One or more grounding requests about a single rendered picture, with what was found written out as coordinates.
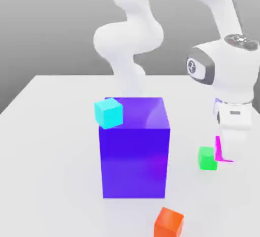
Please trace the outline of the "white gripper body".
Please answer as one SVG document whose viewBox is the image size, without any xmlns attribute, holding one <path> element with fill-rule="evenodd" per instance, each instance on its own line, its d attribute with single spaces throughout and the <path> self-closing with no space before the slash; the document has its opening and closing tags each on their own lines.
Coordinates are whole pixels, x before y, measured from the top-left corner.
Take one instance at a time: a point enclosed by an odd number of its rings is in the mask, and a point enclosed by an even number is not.
<svg viewBox="0 0 260 237">
<path fill-rule="evenodd" d="M 247 136 L 252 127 L 251 104 L 219 104 L 218 134 Z"/>
</svg>

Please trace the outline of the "small magenta cube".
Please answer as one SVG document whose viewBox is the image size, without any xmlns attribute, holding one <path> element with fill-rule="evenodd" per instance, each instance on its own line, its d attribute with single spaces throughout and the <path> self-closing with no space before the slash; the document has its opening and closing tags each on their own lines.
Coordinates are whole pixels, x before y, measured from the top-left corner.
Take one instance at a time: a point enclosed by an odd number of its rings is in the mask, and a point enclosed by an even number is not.
<svg viewBox="0 0 260 237">
<path fill-rule="evenodd" d="M 220 136 L 215 137 L 215 160 L 219 162 L 233 162 L 233 160 L 225 159 L 222 156 Z"/>
</svg>

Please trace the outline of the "small green cube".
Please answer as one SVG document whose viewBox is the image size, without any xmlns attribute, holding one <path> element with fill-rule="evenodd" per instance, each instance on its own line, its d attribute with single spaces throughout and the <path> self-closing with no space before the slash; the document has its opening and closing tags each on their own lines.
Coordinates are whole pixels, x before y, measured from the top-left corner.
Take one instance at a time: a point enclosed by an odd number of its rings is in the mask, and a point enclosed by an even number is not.
<svg viewBox="0 0 260 237">
<path fill-rule="evenodd" d="M 201 170 L 217 170 L 218 163 L 215 160 L 215 149 L 201 146 L 199 148 L 198 163 Z"/>
</svg>

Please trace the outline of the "small orange cube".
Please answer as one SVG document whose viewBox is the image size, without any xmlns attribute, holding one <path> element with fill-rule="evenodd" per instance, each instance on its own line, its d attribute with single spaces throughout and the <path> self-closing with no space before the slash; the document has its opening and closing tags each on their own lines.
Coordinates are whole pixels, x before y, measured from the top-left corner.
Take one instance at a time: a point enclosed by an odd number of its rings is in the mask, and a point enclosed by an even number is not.
<svg viewBox="0 0 260 237">
<path fill-rule="evenodd" d="M 154 224 L 153 237 L 180 237 L 184 215 L 163 207 Z"/>
</svg>

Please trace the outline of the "small cyan cube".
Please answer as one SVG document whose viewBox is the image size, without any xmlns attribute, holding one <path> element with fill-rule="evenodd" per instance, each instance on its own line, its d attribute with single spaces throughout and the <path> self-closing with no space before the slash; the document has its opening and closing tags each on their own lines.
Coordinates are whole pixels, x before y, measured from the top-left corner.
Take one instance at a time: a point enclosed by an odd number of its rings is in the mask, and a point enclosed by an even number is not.
<svg viewBox="0 0 260 237">
<path fill-rule="evenodd" d="M 114 98 L 107 98 L 94 103 L 96 122 L 103 129 L 110 129 L 123 124 L 123 106 Z"/>
</svg>

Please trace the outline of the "large blue box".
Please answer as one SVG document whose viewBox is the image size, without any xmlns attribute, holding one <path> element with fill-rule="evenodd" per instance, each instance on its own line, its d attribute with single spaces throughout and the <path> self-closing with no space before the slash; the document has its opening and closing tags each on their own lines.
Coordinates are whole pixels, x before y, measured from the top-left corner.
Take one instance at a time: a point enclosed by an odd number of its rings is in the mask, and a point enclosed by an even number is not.
<svg viewBox="0 0 260 237">
<path fill-rule="evenodd" d="M 160 97 L 117 98 L 120 126 L 99 128 L 103 197 L 164 198 L 170 124 Z"/>
</svg>

